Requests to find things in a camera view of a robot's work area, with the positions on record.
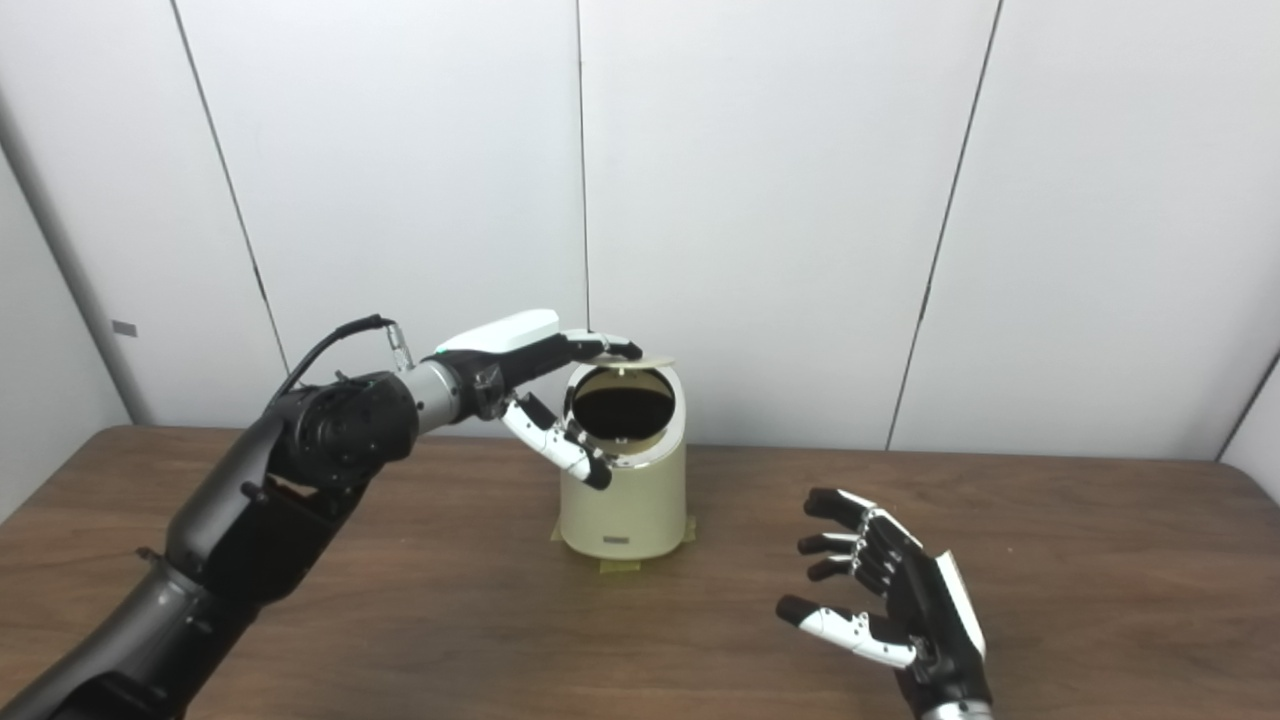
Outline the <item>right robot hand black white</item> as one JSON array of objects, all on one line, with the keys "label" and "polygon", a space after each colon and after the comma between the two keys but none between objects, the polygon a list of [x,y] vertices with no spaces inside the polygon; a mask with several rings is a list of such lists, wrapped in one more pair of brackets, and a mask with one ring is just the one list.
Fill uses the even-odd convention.
[{"label": "right robot hand black white", "polygon": [[813,488],[803,509],[845,529],[797,542],[799,553],[823,557],[806,570],[809,580],[851,577],[884,610],[855,612],[786,594],[776,615],[890,667],[914,719],[992,719],[986,635],[954,553],[928,553],[887,509],[845,489]]}]

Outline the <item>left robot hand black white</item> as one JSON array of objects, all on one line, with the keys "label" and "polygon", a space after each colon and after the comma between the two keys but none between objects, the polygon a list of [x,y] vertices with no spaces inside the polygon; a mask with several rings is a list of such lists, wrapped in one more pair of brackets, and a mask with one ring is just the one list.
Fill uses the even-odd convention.
[{"label": "left robot hand black white", "polygon": [[461,419],[500,421],[532,451],[593,489],[605,489],[613,459],[521,386],[570,364],[643,359],[632,341],[590,329],[562,331],[557,311],[534,309],[466,331],[436,347],[431,361],[460,383]]}]

